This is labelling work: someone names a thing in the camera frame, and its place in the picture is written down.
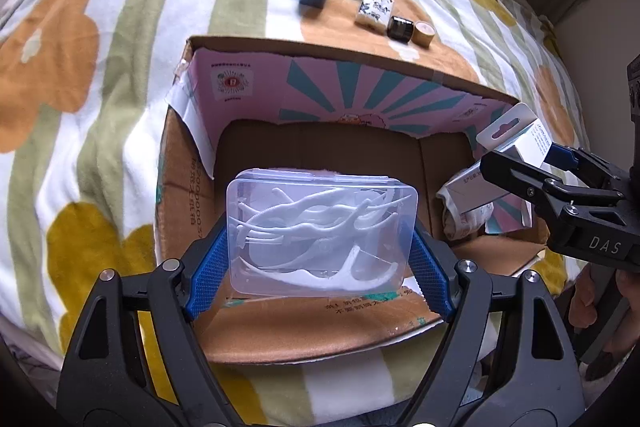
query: white wrapped cube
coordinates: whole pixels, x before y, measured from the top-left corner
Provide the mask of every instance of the white wrapped cube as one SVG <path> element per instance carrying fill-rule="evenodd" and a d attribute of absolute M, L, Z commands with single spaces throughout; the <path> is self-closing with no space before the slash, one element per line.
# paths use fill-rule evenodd
<path fill-rule="evenodd" d="M 384 34 L 391 19 L 393 6 L 393 0 L 362 0 L 356 14 L 356 22 Z"/>

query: metal screw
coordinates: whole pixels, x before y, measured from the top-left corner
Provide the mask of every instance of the metal screw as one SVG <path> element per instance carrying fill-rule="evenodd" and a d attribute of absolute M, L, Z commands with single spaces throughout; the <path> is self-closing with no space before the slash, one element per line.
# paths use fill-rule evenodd
<path fill-rule="evenodd" d="M 114 275 L 116 275 L 115 270 L 113 268 L 107 268 L 106 270 L 102 270 L 100 272 L 100 280 L 110 281 L 111 279 L 113 279 Z"/>
<path fill-rule="evenodd" d="M 458 262 L 458 267 L 466 273 L 473 273 L 478 269 L 478 265 L 470 259 L 463 259 Z"/>
<path fill-rule="evenodd" d="M 162 263 L 162 269 L 166 272 L 172 272 L 180 267 L 180 261 L 177 259 L 167 259 Z"/>
<path fill-rule="evenodd" d="M 529 282 L 538 282 L 540 274 L 535 270 L 524 270 L 524 278 Z"/>

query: blue gripper pad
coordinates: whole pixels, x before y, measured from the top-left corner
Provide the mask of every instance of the blue gripper pad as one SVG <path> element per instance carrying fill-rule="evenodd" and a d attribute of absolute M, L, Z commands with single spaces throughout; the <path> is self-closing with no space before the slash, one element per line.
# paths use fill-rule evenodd
<path fill-rule="evenodd" d="M 449 322 L 456 312 L 449 291 L 449 280 L 415 230 L 409 252 L 409 266 L 431 311 Z"/>
<path fill-rule="evenodd" d="M 184 309 L 192 320 L 209 309 L 228 266 L 225 226 L 191 277 L 191 295 Z M 456 311 L 450 297 L 449 282 L 415 230 L 409 253 L 409 266 L 431 311 L 449 321 Z"/>
<path fill-rule="evenodd" d="M 191 277 L 191 295 L 184 307 L 191 320 L 210 308 L 228 268 L 229 254 L 224 226 Z"/>
<path fill-rule="evenodd" d="M 578 166 L 578 160 L 571 149 L 557 143 L 551 144 L 549 152 L 546 153 L 545 163 L 558 167 L 562 171 L 570 171 Z"/>

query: orange flower pattern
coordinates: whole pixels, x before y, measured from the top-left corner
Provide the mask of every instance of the orange flower pattern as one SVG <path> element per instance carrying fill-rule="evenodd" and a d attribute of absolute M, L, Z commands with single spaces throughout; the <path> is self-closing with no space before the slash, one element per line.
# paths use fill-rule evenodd
<path fill-rule="evenodd" d="M 0 153 L 27 139 L 41 103 L 75 112 L 84 104 L 98 55 L 89 0 L 40 0 L 0 46 Z"/>
<path fill-rule="evenodd" d="M 546 124 L 551 127 L 553 138 L 562 145 L 573 145 L 574 126 L 560 99 L 560 92 L 553 74 L 546 66 L 536 71 L 536 91 L 540 97 L 540 107 Z"/>
<path fill-rule="evenodd" d="M 301 22 L 305 41 L 382 57 L 414 60 L 434 71 L 478 82 L 471 65 L 456 50 L 442 44 L 438 35 L 426 50 L 412 42 L 408 45 L 396 44 L 387 36 L 355 25 L 353 19 L 359 4 L 356 0 L 326 0 L 321 10 L 307 9 Z M 412 21 L 431 23 L 429 15 L 414 0 L 394 0 L 393 14 Z"/>

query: white plastic pieces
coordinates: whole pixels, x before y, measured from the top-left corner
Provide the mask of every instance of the white plastic pieces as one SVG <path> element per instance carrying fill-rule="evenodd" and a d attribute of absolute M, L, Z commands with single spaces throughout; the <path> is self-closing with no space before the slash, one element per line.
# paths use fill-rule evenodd
<path fill-rule="evenodd" d="M 386 270 L 369 280 L 357 280 L 353 266 L 361 249 L 357 242 L 367 234 L 381 231 L 398 222 L 398 213 L 390 211 L 406 196 L 394 201 L 395 190 L 353 190 L 331 188 L 293 201 L 280 188 L 272 195 L 281 203 L 262 211 L 245 203 L 238 208 L 246 221 L 229 217 L 236 226 L 236 247 L 249 245 L 281 245 L 287 250 L 298 250 L 286 263 L 262 266 L 262 269 L 242 259 L 250 272 L 291 285 L 323 291 L 366 292 L 388 282 L 398 269 L 398 263 L 389 263 Z M 328 277 L 317 277 L 308 269 L 313 260 L 331 251 L 348 252 L 341 267 Z"/>

